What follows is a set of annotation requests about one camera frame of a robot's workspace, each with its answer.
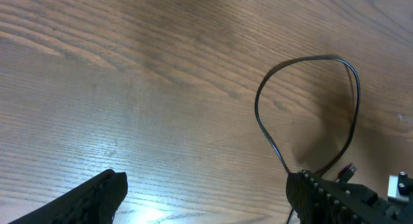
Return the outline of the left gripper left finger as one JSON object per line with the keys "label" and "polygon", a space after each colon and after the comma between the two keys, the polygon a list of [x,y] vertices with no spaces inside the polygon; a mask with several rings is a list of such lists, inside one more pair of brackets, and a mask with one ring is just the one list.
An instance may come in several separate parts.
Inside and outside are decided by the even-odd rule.
{"label": "left gripper left finger", "polygon": [[112,224],[127,193],[126,173],[107,169],[10,224]]}

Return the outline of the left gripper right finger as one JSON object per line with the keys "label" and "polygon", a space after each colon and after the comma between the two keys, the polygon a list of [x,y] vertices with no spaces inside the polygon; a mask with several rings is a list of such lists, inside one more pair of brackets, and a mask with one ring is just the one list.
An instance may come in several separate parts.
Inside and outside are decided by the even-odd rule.
{"label": "left gripper right finger", "polygon": [[302,170],[288,175],[286,194],[302,223],[374,222],[374,192],[364,185],[327,181]]}

